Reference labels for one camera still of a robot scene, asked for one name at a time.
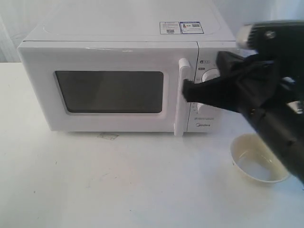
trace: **microwave handle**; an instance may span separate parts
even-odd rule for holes
[[[187,101],[182,95],[182,85],[184,79],[188,79],[191,72],[190,62],[186,58],[179,60],[180,73],[179,73],[179,86],[177,91],[177,105],[174,122],[174,135],[182,136],[184,134],[185,119],[186,119],[186,107]]]

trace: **dark glass window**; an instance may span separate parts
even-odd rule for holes
[[[160,113],[163,73],[158,71],[55,71],[72,113]]]

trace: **brand logo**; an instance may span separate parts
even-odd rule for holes
[[[197,123],[197,127],[210,127],[210,124],[204,124],[204,123]]]

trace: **microwave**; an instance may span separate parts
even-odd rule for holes
[[[71,0],[18,47],[53,131],[212,132],[221,110],[187,103],[182,83],[219,76],[238,52],[212,1]]]

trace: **bowl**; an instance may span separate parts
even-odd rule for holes
[[[264,183],[278,183],[289,172],[256,134],[243,134],[230,147],[234,166],[246,177]]]

